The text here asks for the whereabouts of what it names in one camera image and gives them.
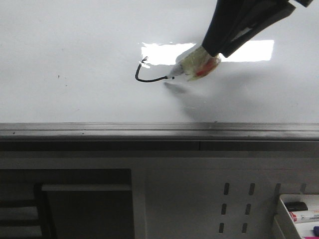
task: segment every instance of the marker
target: marker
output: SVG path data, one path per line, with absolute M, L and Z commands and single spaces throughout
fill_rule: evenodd
M 314 227 L 314 234 L 316 237 L 319 237 L 319 227 Z
M 304 202 L 285 203 L 288 212 L 307 211 L 308 207 Z
M 319 221 L 319 210 L 289 212 L 294 223 L 308 223 Z

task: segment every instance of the white surface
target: white surface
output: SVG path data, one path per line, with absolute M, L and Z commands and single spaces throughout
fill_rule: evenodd
M 280 225 L 285 225 L 294 238 L 314 237 L 313 229 L 318 226 L 318 222 L 294 223 L 285 207 L 284 203 L 287 202 L 304 202 L 309 210 L 316 210 L 319 208 L 319 195 L 285 194 L 280 196 L 278 205 L 283 210 L 278 210 L 279 217 L 277 217 L 277 221 Z
M 319 122 L 319 1 L 253 39 L 274 41 L 270 61 L 224 62 L 196 82 L 134 79 L 145 44 L 200 44 L 215 3 L 1 0 L 0 122 Z

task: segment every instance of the metal ledge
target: metal ledge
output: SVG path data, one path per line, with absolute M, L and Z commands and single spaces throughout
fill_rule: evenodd
M 19 140 L 319 140 L 319 123 L 0 123 Z

